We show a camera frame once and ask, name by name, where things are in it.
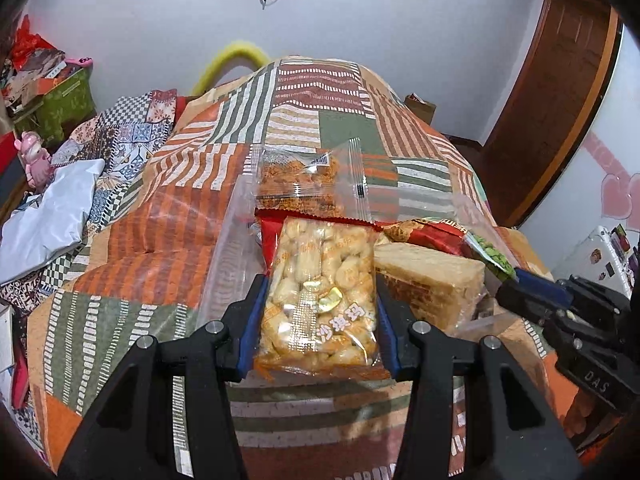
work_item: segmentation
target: yellow fuzzy object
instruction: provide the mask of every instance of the yellow fuzzy object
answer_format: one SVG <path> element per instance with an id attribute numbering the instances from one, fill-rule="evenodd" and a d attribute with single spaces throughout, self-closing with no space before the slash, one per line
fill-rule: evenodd
<path id="1" fill-rule="evenodd" d="M 191 90 L 191 95 L 203 95 L 212 86 L 222 68 L 236 57 L 248 59 L 255 65 L 256 70 L 270 62 L 269 57 L 253 43 L 234 41 L 216 54 L 216 57 L 213 58 L 207 69 L 200 76 L 196 86 Z"/>

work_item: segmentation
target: red snack bag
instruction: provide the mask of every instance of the red snack bag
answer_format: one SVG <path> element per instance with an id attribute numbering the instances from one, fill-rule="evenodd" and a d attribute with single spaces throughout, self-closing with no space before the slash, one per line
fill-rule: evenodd
<path id="1" fill-rule="evenodd" d="M 309 220 L 325 220 L 324 218 L 320 218 L 315 215 L 284 209 L 256 209 L 255 216 L 260 220 L 260 230 L 262 232 L 262 255 L 264 256 L 267 269 L 271 269 L 273 256 L 278 245 L 278 236 L 280 235 L 280 231 L 282 231 L 282 225 L 287 217 L 295 216 L 296 218 L 306 218 Z M 378 232 L 383 230 L 380 226 L 353 218 L 331 218 L 331 222 L 370 227 Z"/>
<path id="2" fill-rule="evenodd" d="M 395 242 L 408 242 L 443 253 L 466 256 L 464 237 L 467 229 L 452 220 L 417 218 L 382 227 Z"/>

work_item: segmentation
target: fried snack pieces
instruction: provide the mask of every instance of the fried snack pieces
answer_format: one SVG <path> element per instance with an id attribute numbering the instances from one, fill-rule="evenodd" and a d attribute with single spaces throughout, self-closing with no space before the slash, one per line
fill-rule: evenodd
<path id="1" fill-rule="evenodd" d="M 304 214 L 338 217 L 344 207 L 335 199 L 338 160 L 327 164 L 305 164 L 289 160 L 265 160 L 260 168 L 257 201 L 262 209 L 286 209 Z"/>
<path id="2" fill-rule="evenodd" d="M 345 377 L 378 352 L 373 243 L 354 226 L 288 217 L 260 326 L 257 368 Z"/>

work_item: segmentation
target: bed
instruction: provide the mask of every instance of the bed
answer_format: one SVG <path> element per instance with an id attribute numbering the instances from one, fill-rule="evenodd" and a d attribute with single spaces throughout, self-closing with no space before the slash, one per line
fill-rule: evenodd
<path id="1" fill-rule="evenodd" d="M 426 208 L 444 218 L 454 215 L 452 197 L 460 194 L 495 225 L 469 163 L 356 63 L 286 57 L 184 105 L 175 91 L 121 98 L 73 132 L 61 164 L 107 163 L 84 240 L 0 292 L 28 319 L 30 395 L 16 418 L 53 471 L 130 343 L 146 333 L 171 340 L 194 330 L 235 180 L 252 171 L 252 144 L 315 152 L 359 137 L 369 184 L 424 190 Z M 523 236 L 498 231 L 521 266 L 546 273 Z M 552 352 L 533 327 L 519 320 L 503 337 L 526 367 L 534 361 L 541 382 L 568 388 L 561 397 L 572 398 L 571 386 L 551 377 Z M 188 474 L 182 388 L 176 380 L 174 446 L 178 470 Z M 409 394 L 410 384 L 387 378 L 289 376 L 252 377 L 228 396 L 250 478 L 361 480 L 393 475 Z M 463 389 L 456 396 L 452 473 L 464 450 Z M 566 411 L 553 394 L 550 402 Z"/>

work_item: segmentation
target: plastic snack package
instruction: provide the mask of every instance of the plastic snack package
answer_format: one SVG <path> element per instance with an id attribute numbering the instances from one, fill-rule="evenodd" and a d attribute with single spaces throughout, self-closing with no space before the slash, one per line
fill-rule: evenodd
<path id="1" fill-rule="evenodd" d="M 453 194 L 453 204 L 456 208 L 456 219 L 460 225 L 474 234 L 476 240 L 480 240 L 483 247 L 491 246 L 500 253 L 504 260 L 511 267 L 518 266 L 518 259 L 513 255 L 507 244 L 504 242 L 499 232 L 489 222 L 485 214 L 480 211 L 472 200 L 461 193 Z"/>
<path id="2" fill-rule="evenodd" d="M 270 242 L 262 234 L 264 248 Z M 343 219 L 284 219 L 271 264 L 255 368 L 366 376 L 378 360 L 373 264 L 377 237 L 372 226 Z"/>
<path id="3" fill-rule="evenodd" d="M 484 263 L 405 242 L 374 247 L 376 271 L 417 319 L 452 335 L 485 294 Z"/>
<path id="4" fill-rule="evenodd" d="M 370 221 L 360 139 L 321 154 L 265 145 L 257 187 L 259 208 Z"/>
<path id="5" fill-rule="evenodd" d="M 385 225 L 383 231 L 396 242 L 409 242 L 444 253 L 480 260 L 501 282 L 508 277 L 515 277 L 515 270 L 507 256 L 491 242 L 453 220 L 415 218 Z"/>
<path id="6" fill-rule="evenodd" d="M 520 319 L 519 316 L 502 308 L 491 296 L 482 298 L 478 303 L 476 313 L 478 314 L 477 319 L 460 324 L 452 336 L 477 343 L 486 335 L 498 337 Z"/>

